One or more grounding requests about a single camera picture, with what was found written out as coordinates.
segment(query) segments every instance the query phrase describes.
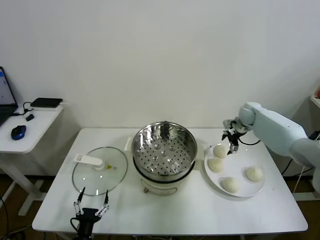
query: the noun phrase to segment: laptop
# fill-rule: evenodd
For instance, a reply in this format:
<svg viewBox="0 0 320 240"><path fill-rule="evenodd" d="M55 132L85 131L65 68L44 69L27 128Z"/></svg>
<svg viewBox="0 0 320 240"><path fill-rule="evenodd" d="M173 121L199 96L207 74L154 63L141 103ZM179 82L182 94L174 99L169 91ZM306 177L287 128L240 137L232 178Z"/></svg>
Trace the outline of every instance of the laptop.
<svg viewBox="0 0 320 240"><path fill-rule="evenodd" d="M0 66L0 126L17 108L18 104L9 86L5 71Z"/></svg>

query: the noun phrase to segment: small black device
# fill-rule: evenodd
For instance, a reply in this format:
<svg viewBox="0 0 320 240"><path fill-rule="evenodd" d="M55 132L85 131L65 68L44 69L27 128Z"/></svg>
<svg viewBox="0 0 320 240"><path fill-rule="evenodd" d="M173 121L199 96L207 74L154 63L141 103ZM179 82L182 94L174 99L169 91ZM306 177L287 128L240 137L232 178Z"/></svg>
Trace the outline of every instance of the small black device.
<svg viewBox="0 0 320 240"><path fill-rule="evenodd" d="M18 104L8 83L5 71L0 66L0 126L17 108Z"/></svg>
<svg viewBox="0 0 320 240"><path fill-rule="evenodd" d="M11 138L13 140L19 140L22 139L25 136L25 133L27 131L26 125L19 125L16 126L14 129L11 131Z"/></svg>
<svg viewBox="0 0 320 240"><path fill-rule="evenodd" d="M36 100L31 103L33 108L56 108L62 102L61 98L44 98L38 97Z"/></svg>

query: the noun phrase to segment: stainless steel steamer basket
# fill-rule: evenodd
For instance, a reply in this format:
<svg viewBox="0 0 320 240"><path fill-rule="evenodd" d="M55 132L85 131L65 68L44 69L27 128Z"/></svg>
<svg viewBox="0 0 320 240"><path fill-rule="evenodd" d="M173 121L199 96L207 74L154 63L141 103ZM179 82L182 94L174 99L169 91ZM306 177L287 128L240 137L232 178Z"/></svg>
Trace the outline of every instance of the stainless steel steamer basket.
<svg viewBox="0 0 320 240"><path fill-rule="evenodd" d="M193 169L197 143L185 127L161 121L135 135L131 152L135 168L143 177L155 183L173 183Z"/></svg>

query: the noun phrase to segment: steamed bun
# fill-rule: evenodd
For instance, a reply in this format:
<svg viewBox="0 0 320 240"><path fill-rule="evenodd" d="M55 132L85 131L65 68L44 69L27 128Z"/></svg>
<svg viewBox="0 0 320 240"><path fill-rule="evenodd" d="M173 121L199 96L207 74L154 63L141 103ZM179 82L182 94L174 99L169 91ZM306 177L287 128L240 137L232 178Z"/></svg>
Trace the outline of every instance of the steamed bun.
<svg viewBox="0 0 320 240"><path fill-rule="evenodd" d="M218 144L213 148L213 154L218 158L224 159L227 156L227 153L228 151L223 144Z"/></svg>
<svg viewBox="0 0 320 240"><path fill-rule="evenodd" d="M251 166L245 170L245 175L253 182L260 182L264 178L264 173L261 168L257 166Z"/></svg>
<svg viewBox="0 0 320 240"><path fill-rule="evenodd" d="M208 166L211 169L211 171L215 173L219 173L224 170L223 160L217 157L209 159Z"/></svg>
<svg viewBox="0 0 320 240"><path fill-rule="evenodd" d="M227 192L232 193L232 194L235 194L240 189L239 181L231 176L225 178L222 181L222 186Z"/></svg>

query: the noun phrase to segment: desk leg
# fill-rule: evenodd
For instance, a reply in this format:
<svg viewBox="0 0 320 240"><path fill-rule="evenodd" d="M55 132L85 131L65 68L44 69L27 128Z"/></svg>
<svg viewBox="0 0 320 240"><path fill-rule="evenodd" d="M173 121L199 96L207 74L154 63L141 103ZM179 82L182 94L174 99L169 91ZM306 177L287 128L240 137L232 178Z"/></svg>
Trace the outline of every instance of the desk leg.
<svg viewBox="0 0 320 240"><path fill-rule="evenodd" d="M13 181L11 183L11 185L9 186L9 188L5 191L4 195L2 196L2 200L5 202L7 200L7 198L9 197L10 193L12 192L12 190L15 188L16 182ZM0 201L0 209L3 206L3 202Z"/></svg>
<svg viewBox="0 0 320 240"><path fill-rule="evenodd" d="M29 196L22 205L19 211L19 216L25 216L33 201L42 201L45 198L45 193L41 192L39 188L43 184L43 180L38 180L35 185L33 185L17 168L13 165L12 161L7 158L5 154L1 155L0 158L0 168L15 181L20 187L22 187Z"/></svg>

